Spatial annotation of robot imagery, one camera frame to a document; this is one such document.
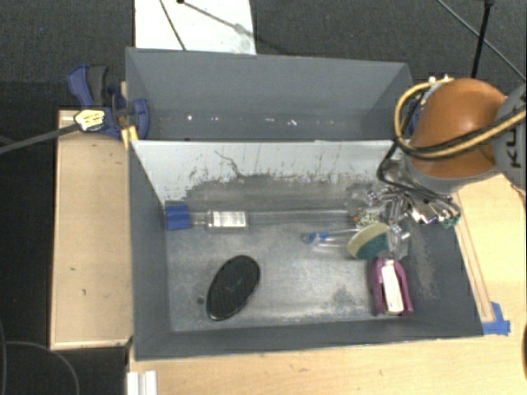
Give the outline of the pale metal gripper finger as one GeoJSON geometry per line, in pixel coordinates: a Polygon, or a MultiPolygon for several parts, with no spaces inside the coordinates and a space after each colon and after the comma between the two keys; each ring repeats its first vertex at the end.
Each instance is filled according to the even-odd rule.
{"type": "Polygon", "coordinates": [[[411,233],[404,230],[400,225],[390,225],[387,231],[389,254],[395,259],[406,257],[410,237],[411,233]]]}
{"type": "Polygon", "coordinates": [[[381,205],[371,192],[352,192],[349,197],[349,214],[356,225],[380,222],[381,205]]]}

